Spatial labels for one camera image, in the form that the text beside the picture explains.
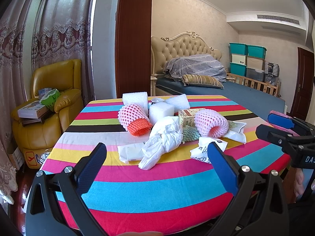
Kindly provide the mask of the person's right hand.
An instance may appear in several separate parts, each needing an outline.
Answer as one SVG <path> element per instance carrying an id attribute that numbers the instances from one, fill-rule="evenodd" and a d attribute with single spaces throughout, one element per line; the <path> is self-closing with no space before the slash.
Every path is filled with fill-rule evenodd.
<path id="1" fill-rule="evenodd" d="M 297 198 L 301 197 L 304 193 L 303 181 L 304 181 L 304 173 L 302 169 L 297 168 L 296 173 L 295 173 L 295 180 L 294 180 L 294 193 Z"/>

